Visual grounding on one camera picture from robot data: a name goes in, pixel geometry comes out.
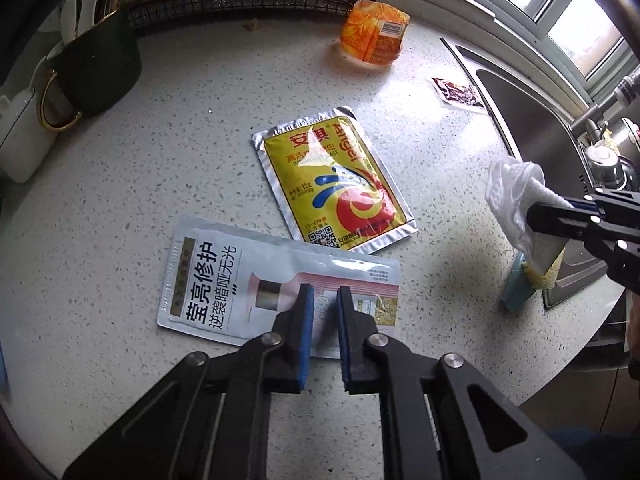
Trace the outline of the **white napkin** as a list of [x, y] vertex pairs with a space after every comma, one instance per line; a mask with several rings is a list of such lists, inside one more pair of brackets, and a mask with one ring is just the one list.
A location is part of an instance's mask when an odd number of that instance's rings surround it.
[[527, 224], [528, 210], [536, 203], [572, 205], [548, 188], [541, 166], [511, 156], [495, 160], [489, 166], [485, 200], [510, 244], [524, 254], [536, 274], [546, 274], [567, 238], [534, 232]]

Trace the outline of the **yellow bristle scrub brush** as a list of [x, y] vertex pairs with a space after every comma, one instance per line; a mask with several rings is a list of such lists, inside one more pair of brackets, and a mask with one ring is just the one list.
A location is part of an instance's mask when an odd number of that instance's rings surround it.
[[509, 313], [518, 313], [527, 300], [537, 290], [552, 289], [558, 279], [565, 250], [559, 253], [545, 274], [536, 273], [526, 261], [525, 255], [518, 252], [506, 280], [499, 306]]

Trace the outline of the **white pink sachet packet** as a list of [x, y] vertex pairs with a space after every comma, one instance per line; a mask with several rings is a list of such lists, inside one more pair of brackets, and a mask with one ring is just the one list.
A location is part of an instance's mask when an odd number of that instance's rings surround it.
[[352, 292], [355, 309], [371, 315], [380, 332], [395, 333], [397, 261], [192, 216], [179, 220], [171, 242], [157, 324], [242, 346], [270, 330], [303, 284], [314, 290], [311, 353], [316, 358], [340, 355], [335, 300], [342, 286]]

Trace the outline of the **yellow yeast packet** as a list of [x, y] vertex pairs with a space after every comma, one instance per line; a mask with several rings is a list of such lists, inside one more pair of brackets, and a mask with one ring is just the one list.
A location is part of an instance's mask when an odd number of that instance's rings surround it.
[[350, 107], [255, 132], [252, 143], [294, 240], [373, 254], [418, 232]]

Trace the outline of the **red sauce packet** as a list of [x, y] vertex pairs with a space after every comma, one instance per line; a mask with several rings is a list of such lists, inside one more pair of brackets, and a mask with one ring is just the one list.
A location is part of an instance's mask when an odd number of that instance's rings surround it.
[[458, 84], [445, 78], [432, 78], [432, 84], [440, 98], [453, 106], [482, 110], [485, 105], [476, 89], [470, 84]]

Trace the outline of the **orange plastic cup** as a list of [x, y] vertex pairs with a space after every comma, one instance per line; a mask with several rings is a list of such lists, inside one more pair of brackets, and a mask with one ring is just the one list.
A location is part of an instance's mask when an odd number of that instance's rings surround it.
[[387, 3], [359, 0], [343, 25], [340, 44], [356, 60], [390, 66], [400, 55], [410, 15]]

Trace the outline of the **chrome kitchen faucet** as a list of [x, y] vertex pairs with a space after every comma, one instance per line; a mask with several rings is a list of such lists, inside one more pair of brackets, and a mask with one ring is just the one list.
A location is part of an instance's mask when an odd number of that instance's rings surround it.
[[568, 127], [568, 131], [575, 139], [586, 134], [591, 144], [597, 144], [603, 136], [604, 114], [617, 104], [622, 107], [628, 106], [638, 97], [639, 67], [636, 67], [601, 103], [594, 103], [582, 116], [574, 120]]

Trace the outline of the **steel bowl by faucet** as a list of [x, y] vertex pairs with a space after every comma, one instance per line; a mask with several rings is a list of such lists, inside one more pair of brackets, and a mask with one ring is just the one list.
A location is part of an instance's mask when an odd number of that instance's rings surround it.
[[591, 177], [597, 188], [614, 191], [639, 191], [636, 167], [626, 157], [607, 146], [591, 145], [585, 150]]

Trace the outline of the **stainless steel sink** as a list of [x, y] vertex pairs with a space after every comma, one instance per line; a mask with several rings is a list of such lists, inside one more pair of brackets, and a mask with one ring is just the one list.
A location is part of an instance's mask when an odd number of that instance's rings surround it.
[[[511, 155], [540, 165], [555, 193], [582, 198], [593, 191], [584, 151], [556, 106], [483, 55], [447, 39], [442, 43], [480, 94]], [[603, 261], [587, 252], [581, 242], [571, 240], [565, 246], [554, 287], [544, 291], [544, 306], [551, 309], [562, 304], [605, 276], [605, 271]]]

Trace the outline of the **white sugar pot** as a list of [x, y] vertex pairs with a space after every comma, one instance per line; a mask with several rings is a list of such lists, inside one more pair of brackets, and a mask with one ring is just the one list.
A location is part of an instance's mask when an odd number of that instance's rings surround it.
[[40, 125], [37, 92], [27, 88], [12, 100], [1, 97], [1, 173], [15, 183], [27, 182], [52, 148], [56, 134]]

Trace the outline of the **dark green mug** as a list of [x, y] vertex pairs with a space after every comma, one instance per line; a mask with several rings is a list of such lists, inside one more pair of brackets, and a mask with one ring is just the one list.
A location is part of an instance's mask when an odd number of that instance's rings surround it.
[[[52, 68], [37, 104], [40, 125], [60, 133], [81, 118], [101, 114], [132, 89], [142, 70], [136, 35], [128, 14], [118, 9], [71, 41], [52, 61]], [[44, 100], [57, 84], [73, 109], [66, 122], [54, 124], [46, 116]]]

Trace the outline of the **white rice paddle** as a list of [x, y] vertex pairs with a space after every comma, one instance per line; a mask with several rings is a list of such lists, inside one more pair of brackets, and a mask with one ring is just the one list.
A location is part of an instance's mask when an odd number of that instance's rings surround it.
[[96, 24], [98, 0], [65, 0], [60, 17], [63, 44], [70, 44]]

